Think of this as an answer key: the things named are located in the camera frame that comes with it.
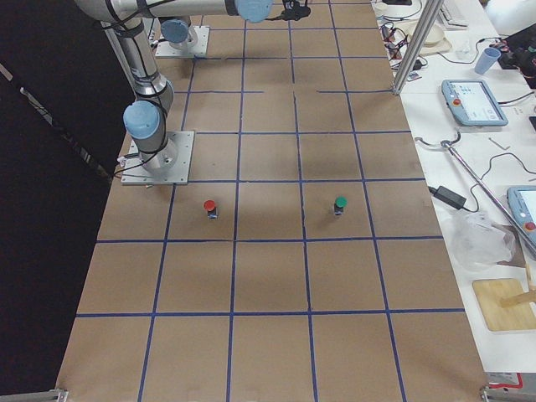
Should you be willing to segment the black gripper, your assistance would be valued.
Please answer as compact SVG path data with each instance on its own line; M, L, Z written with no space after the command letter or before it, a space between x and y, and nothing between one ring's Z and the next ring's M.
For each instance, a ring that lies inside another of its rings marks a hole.
M311 14L311 8L307 0L284 0L283 11L281 12L281 20L283 21L299 21L302 18L307 18Z

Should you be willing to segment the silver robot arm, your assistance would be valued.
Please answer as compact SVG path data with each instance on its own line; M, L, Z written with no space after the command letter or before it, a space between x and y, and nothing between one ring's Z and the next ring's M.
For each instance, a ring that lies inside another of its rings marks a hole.
M77 1L78 8L95 21L107 23L119 37L134 37L143 18L178 18L198 15L240 16L250 23L265 20L298 21L310 16L307 1L285 1L280 15L270 16L272 1Z
M167 134L173 86L159 72L141 19L115 27L103 23L102 27L112 32L131 76L135 101L124 110L123 122L137 146L138 165L161 176L176 162L178 153Z

